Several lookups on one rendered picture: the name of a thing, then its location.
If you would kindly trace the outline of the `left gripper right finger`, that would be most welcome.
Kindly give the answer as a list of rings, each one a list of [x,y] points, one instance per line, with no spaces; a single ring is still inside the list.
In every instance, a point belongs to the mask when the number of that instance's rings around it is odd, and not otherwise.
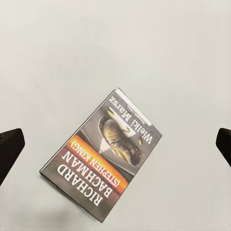
[[[220,128],[218,131],[216,146],[231,166],[231,130]]]

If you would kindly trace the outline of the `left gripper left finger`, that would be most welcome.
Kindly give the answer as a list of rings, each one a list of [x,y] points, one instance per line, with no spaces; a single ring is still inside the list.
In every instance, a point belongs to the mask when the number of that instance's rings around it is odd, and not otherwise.
[[[0,133],[0,186],[25,147],[20,128]]]

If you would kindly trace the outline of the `hardback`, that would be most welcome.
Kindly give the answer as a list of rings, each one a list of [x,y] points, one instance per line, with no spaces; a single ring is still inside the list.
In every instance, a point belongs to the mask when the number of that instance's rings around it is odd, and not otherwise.
[[[40,174],[103,223],[161,138],[159,130],[118,88]]]

